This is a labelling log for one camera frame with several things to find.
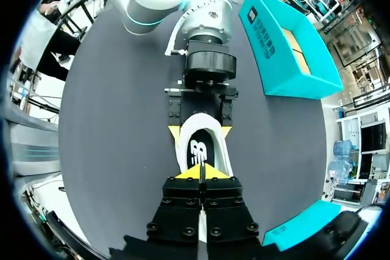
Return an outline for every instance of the cardboard insert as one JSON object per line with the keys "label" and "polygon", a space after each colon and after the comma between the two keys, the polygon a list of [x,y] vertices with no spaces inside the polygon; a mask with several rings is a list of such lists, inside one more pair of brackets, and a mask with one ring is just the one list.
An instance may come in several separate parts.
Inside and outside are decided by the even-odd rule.
{"label": "cardboard insert", "polygon": [[291,46],[292,51],[294,51],[295,57],[298,60],[298,64],[300,66],[300,70],[303,73],[311,74],[310,68],[307,65],[307,62],[305,60],[305,56],[303,55],[302,50],[301,50],[297,40],[295,39],[293,33],[290,32],[289,30],[284,29],[284,28],[282,28],[282,30],[283,30],[283,34],[285,35],[285,37],[288,40],[288,43]]}

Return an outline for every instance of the round table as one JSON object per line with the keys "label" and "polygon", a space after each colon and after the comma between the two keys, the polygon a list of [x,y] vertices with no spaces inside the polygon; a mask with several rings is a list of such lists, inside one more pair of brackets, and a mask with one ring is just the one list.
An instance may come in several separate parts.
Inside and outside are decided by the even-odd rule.
{"label": "round table", "polygon": [[[266,231],[320,199],[326,165],[319,100],[265,96],[257,64],[233,4],[230,53],[239,90],[226,141],[247,207]],[[114,9],[95,21],[66,80],[59,121],[63,180],[90,244],[108,255],[128,234],[147,239],[166,178],[179,173],[168,130],[164,88],[184,59],[164,56],[180,13],[152,33],[128,33]]]}

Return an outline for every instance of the white shirt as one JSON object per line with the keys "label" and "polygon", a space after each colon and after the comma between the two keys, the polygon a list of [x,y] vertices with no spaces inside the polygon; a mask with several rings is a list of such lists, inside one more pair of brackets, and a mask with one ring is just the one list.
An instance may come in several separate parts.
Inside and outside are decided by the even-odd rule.
{"label": "white shirt", "polygon": [[56,25],[34,9],[21,33],[20,60],[24,65],[33,70],[37,69],[43,52],[56,30]]}

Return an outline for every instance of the teal box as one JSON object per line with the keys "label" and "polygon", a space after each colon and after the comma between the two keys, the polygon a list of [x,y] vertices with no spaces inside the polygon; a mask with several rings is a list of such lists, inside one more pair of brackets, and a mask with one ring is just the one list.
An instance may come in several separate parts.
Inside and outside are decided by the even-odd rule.
{"label": "teal box", "polygon": [[341,205],[318,200],[288,222],[268,231],[264,235],[263,246],[276,244],[280,251],[287,250],[330,223],[340,209]]}
{"label": "teal box", "polygon": [[[305,15],[279,0],[244,0],[239,17],[265,94],[321,99],[343,89],[325,43]],[[295,36],[311,74],[301,71],[282,28]]]}

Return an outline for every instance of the white sneaker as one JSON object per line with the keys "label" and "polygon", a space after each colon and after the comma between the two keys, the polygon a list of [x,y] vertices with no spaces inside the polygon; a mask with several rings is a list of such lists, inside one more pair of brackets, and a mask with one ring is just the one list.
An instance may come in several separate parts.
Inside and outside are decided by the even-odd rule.
{"label": "white sneaker", "polygon": [[[197,164],[208,163],[229,177],[233,176],[222,127],[208,114],[194,114],[184,122],[179,145],[176,145],[176,157],[182,173]],[[199,214],[198,235],[200,241],[207,242],[204,210]]]}

